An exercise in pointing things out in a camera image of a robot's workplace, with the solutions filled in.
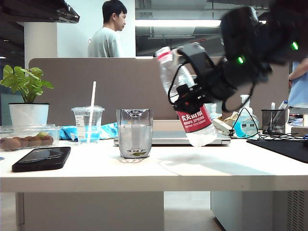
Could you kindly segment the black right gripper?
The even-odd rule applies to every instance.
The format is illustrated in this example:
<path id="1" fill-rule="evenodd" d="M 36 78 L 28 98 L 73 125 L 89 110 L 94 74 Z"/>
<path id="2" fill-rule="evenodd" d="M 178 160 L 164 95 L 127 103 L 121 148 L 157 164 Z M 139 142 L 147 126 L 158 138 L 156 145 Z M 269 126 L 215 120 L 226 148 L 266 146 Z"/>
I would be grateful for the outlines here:
<path id="1" fill-rule="evenodd" d="M 200 44 L 185 44 L 178 53 L 190 63 L 199 75 L 199 87 L 187 84 L 176 88 L 179 98 L 173 103 L 175 111 L 200 111 L 202 101 L 216 103 L 231 97 L 241 86 L 241 65 L 236 62 L 214 64 Z"/>

